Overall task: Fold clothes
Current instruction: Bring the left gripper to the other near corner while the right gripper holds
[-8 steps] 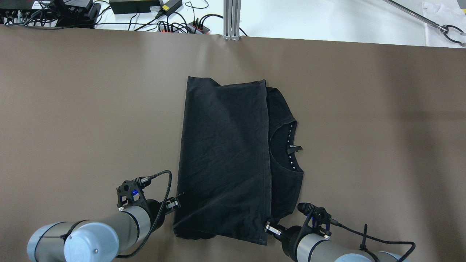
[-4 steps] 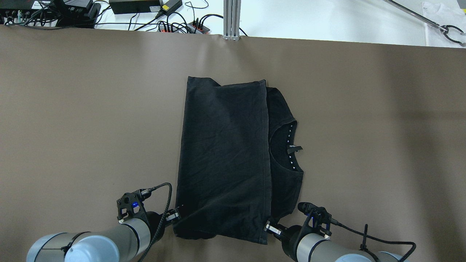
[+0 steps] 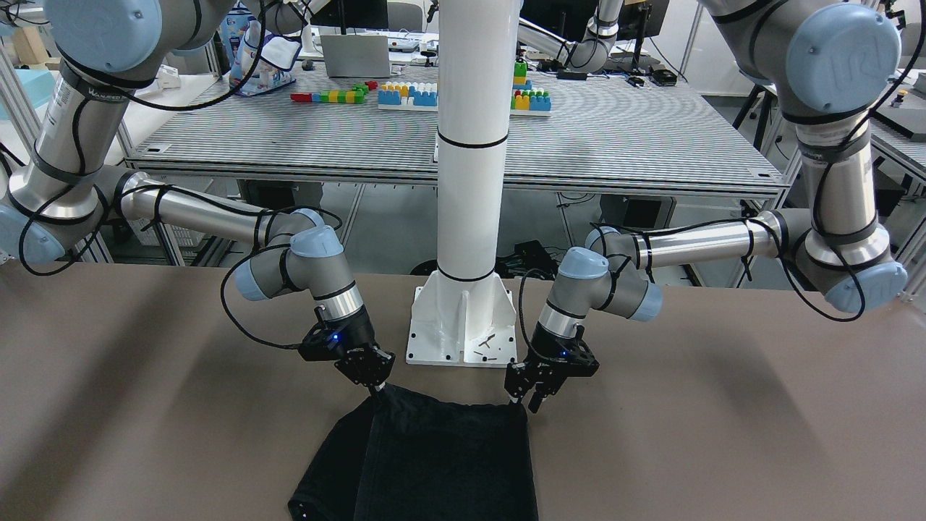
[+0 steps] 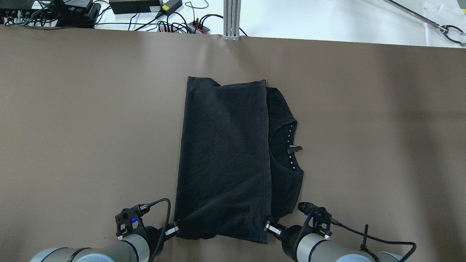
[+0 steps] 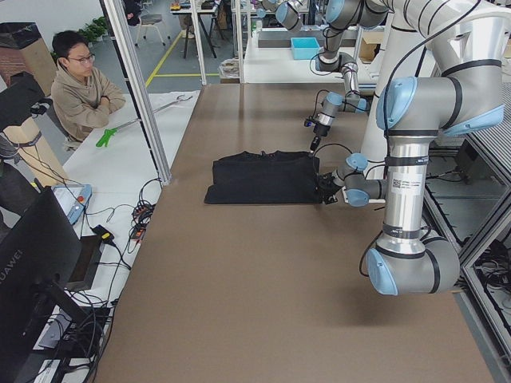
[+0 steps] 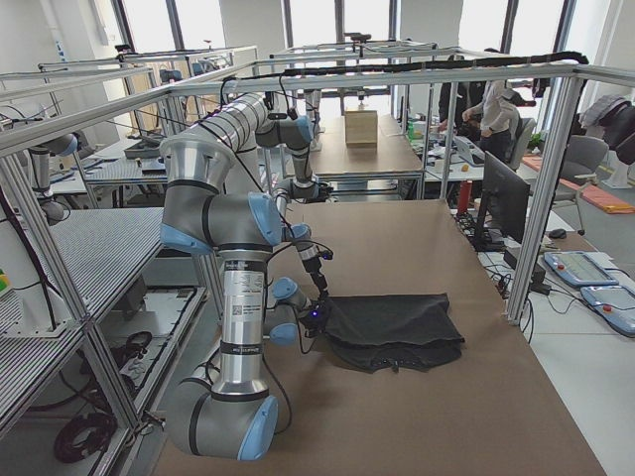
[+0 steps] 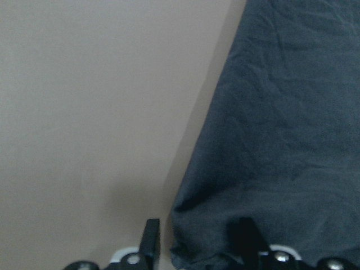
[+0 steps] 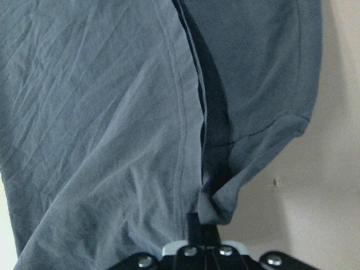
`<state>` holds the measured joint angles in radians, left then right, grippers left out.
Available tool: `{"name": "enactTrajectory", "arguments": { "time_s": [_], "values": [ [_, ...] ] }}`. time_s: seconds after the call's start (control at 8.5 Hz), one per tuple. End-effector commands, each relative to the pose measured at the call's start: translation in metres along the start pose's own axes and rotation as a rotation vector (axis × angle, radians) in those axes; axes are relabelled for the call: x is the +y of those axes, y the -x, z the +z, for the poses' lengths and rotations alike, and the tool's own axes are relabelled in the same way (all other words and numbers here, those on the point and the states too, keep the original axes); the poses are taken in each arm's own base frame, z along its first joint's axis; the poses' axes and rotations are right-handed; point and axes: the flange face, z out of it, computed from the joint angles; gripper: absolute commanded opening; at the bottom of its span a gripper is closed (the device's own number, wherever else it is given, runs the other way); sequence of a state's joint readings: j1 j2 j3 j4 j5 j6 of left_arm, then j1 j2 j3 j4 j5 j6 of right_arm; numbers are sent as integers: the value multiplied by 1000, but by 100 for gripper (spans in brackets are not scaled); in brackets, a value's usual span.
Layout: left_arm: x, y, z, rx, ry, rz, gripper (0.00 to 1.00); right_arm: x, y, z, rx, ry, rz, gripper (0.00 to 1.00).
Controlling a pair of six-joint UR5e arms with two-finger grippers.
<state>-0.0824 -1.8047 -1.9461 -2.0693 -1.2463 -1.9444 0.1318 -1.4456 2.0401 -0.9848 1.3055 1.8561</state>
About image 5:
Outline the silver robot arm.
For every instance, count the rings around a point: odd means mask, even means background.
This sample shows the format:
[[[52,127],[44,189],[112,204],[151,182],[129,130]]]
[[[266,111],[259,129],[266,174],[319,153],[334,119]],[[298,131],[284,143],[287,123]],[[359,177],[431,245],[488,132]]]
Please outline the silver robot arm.
[[[435,294],[454,286],[460,263],[446,239],[422,233],[430,142],[440,132],[456,136],[502,122],[510,11],[486,1],[332,1],[327,23],[330,31],[372,27],[388,13],[421,34],[440,73],[390,75],[383,87],[376,123],[387,141],[385,179],[366,179],[366,159],[353,154],[321,184],[344,189],[353,206],[385,200],[382,231],[366,251],[368,275],[380,294]]]
[[[325,41],[315,58],[318,72],[340,73],[344,80],[345,94],[329,92],[323,99],[322,109],[314,112],[310,122],[314,125],[314,139],[310,151],[319,147],[323,137],[339,112],[365,113],[367,101],[361,96],[358,86],[358,65],[354,57],[340,50],[343,34],[351,26],[369,29],[384,21],[388,13],[386,6],[372,1],[330,1],[327,5],[327,28],[323,32]]]

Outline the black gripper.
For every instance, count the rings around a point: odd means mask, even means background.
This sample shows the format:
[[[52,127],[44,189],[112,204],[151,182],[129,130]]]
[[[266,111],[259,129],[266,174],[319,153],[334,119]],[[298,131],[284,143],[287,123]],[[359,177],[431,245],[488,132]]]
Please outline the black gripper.
[[[322,198],[335,198],[339,191],[339,185],[334,182],[334,177],[331,173],[317,175],[317,188],[318,193]]]
[[[329,132],[329,126],[317,123],[313,129],[315,137],[313,138],[310,145],[310,152],[315,152],[321,142],[321,137],[327,136]]]

